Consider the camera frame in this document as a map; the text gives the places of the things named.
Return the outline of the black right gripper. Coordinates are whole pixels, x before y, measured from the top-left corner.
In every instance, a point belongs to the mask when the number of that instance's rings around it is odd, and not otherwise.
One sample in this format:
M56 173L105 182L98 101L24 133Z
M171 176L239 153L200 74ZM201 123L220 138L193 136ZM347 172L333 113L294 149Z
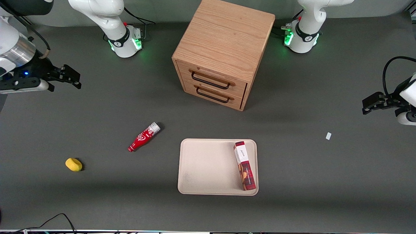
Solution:
M33 58L30 62L13 70L13 83L40 83L44 81L59 81L81 89L80 74L69 65L55 67L48 59Z

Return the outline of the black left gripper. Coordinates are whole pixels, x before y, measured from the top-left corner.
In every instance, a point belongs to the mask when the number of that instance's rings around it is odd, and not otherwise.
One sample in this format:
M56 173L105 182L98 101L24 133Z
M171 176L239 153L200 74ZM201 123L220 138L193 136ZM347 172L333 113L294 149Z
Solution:
M388 91L385 91L390 104L395 105L398 108L410 109L410 104L403 97L400 96L400 92L402 92L405 89L405 87L407 87L409 82L410 78L404 80L399 85L397 85L397 87L394 89L394 92L388 93ZM382 92L375 92L372 95L363 99L362 114L366 115L371 111L387 109L386 96Z

